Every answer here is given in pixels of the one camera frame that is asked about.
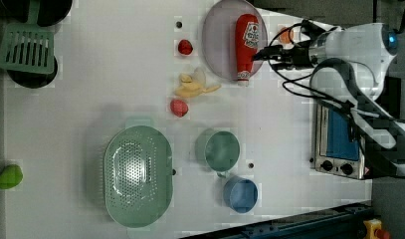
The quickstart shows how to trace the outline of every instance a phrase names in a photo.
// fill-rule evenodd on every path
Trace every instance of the yellow object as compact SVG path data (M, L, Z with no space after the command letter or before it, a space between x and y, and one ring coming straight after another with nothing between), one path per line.
M367 235L364 239L379 239L375 236L375 231L382 229L382 222L378 219L372 219L369 221L363 221L363 224L366 226Z
M210 88L205 88L206 77L202 69L196 68L192 76L180 74L180 87L174 94L182 98L194 98L204 93L212 93L221 88L217 85Z

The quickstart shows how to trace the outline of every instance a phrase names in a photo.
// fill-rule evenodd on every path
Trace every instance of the green lime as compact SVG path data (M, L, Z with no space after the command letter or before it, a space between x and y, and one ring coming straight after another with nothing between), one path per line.
M4 168L0 174L0 188L9 189L17 186L23 179L22 169L18 165L12 164Z

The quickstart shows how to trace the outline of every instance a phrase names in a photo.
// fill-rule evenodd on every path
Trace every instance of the red strawberry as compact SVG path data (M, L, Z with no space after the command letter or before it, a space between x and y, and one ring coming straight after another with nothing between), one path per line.
M190 55L193 51L192 44L187 40L181 40L178 44L178 52L183 55Z
M187 104L181 100L172 100L170 103L170 108L171 111L180 118L186 116L187 112L189 111Z

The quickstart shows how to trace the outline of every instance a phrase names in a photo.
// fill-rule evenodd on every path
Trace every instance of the bottle label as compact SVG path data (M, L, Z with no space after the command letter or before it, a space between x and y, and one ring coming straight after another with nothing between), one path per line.
M237 74L237 80L248 80L251 77L251 73L243 71Z
M254 22L248 22L245 34L243 35L245 45L250 48L258 49L259 41L259 24Z

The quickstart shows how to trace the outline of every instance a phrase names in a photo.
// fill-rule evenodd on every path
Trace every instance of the oven knob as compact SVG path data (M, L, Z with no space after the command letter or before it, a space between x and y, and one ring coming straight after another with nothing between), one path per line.
M346 163L345 165L343 165L343 166L341 167L341 170L342 170L342 172L343 172L345 175L350 175L351 173L353 173L353 167L352 167L350 164L348 164L348 163Z
M330 162L329 160L324 161L323 164L321 164L320 166L323 167L325 171L332 170L332 162Z

